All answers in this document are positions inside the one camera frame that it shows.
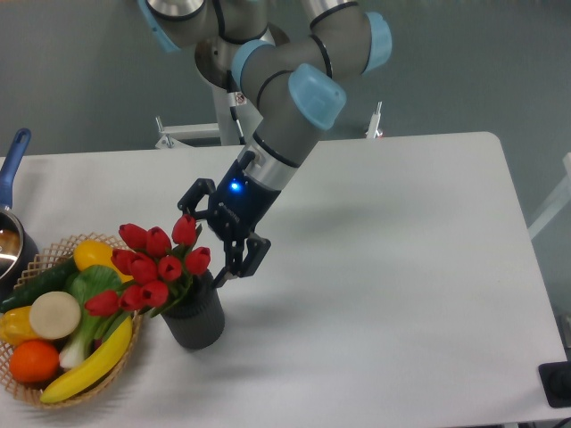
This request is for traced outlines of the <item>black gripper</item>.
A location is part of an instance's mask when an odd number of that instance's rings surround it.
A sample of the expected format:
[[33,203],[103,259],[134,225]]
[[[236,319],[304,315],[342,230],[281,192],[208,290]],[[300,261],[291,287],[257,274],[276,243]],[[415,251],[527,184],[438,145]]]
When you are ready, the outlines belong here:
[[[197,210],[207,195],[208,209]],[[178,201],[183,214],[195,220],[207,219],[210,229],[223,241],[225,264],[215,276],[213,288],[255,274],[271,241],[252,232],[279,195],[280,191],[269,190],[247,176],[235,160],[217,188],[212,179],[198,178]]]

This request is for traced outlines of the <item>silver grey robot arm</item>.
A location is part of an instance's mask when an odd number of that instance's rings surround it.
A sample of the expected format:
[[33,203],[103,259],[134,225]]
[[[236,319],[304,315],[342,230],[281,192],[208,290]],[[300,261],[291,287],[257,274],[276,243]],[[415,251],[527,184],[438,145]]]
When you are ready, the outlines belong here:
[[200,178],[179,208],[205,220],[223,242],[225,263],[214,279],[255,273],[269,250],[257,224],[335,123],[346,102],[340,81],[385,64],[389,26],[355,1],[306,1],[310,35],[269,42],[264,1],[143,1],[139,5],[160,43],[182,48],[215,41],[224,47],[215,68],[229,91],[245,96],[261,123],[219,181]]

